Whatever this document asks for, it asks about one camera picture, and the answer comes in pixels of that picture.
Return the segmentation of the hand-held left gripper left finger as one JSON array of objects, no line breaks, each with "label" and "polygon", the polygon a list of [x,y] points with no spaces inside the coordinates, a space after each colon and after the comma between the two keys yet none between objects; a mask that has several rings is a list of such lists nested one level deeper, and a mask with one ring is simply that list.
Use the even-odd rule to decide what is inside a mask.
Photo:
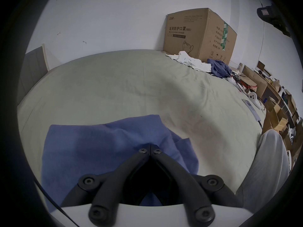
[{"label": "hand-held left gripper left finger", "polygon": [[61,207],[91,204],[89,220],[95,226],[113,226],[123,188],[128,179],[150,158],[151,145],[144,145],[114,171],[104,174],[85,174],[64,198]]}]

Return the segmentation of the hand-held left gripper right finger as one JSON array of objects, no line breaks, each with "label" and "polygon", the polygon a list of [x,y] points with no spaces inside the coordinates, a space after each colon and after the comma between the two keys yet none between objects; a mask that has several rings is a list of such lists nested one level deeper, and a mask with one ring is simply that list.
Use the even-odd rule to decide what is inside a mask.
[{"label": "hand-held left gripper right finger", "polygon": [[213,205],[241,209],[235,194],[217,175],[199,176],[187,172],[178,162],[164,153],[157,145],[151,145],[151,161],[168,178],[165,190],[154,192],[164,206],[181,202],[189,226],[208,227],[221,213]]}]

